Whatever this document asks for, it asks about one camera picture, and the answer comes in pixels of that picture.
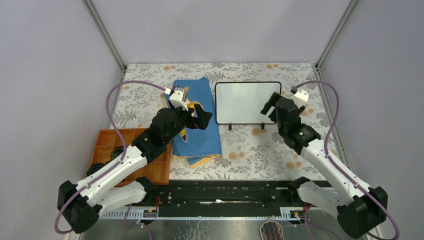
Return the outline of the black framed whiteboard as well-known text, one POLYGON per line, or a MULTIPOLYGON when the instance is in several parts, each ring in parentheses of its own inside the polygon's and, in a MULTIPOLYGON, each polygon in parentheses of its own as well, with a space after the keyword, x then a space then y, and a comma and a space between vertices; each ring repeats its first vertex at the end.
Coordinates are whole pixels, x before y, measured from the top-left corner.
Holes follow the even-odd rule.
POLYGON ((215 120, 219 125, 272 125, 261 110, 281 90, 278 81, 218 82, 214 86, 215 120))

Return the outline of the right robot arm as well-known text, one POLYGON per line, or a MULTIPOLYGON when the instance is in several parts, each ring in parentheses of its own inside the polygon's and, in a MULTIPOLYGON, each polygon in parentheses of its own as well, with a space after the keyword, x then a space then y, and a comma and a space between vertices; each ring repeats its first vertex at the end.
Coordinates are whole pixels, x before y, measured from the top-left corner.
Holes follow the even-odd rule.
POLYGON ((319 187, 306 177, 289 185, 287 201, 293 206, 308 203, 337 219, 351 238, 358 239, 387 219, 388 195, 382 187, 372 188, 354 175, 325 147, 324 140, 300 114, 309 95, 305 91, 286 98, 272 93, 261 114, 277 124, 284 143, 310 162, 331 184, 333 191, 319 187))

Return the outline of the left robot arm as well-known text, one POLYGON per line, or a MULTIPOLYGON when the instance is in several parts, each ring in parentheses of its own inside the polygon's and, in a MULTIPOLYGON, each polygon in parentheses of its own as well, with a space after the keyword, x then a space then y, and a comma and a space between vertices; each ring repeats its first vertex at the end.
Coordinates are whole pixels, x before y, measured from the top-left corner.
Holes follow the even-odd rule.
POLYGON ((54 230, 58 234, 80 234, 115 209, 139 202, 144 206, 152 204, 155 186, 146 177, 139 177, 127 186, 116 188, 116 185, 162 155, 185 128, 205 130, 212 116, 198 103, 187 109, 181 106, 160 109, 150 127, 130 145, 125 145, 119 156, 77 183, 67 180, 60 185, 54 230))

